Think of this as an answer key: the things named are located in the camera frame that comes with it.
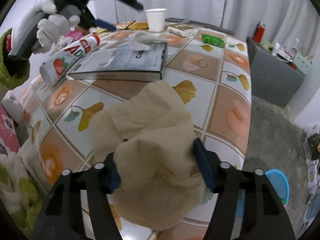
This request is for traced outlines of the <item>white gloved left hand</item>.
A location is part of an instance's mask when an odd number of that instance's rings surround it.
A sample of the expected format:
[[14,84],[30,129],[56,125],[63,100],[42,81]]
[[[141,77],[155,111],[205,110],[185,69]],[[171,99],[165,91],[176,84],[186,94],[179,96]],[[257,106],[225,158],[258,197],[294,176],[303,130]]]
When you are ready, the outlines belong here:
[[15,48],[18,42],[22,40],[24,27],[34,19],[39,12],[48,14],[48,18],[41,19],[37,23],[36,38],[40,43],[40,48],[33,50],[34,54],[46,53],[50,51],[53,44],[57,43],[59,38],[70,32],[71,27],[79,24],[80,17],[73,15],[66,18],[57,13],[54,0],[39,0],[24,14],[11,31],[11,47]]

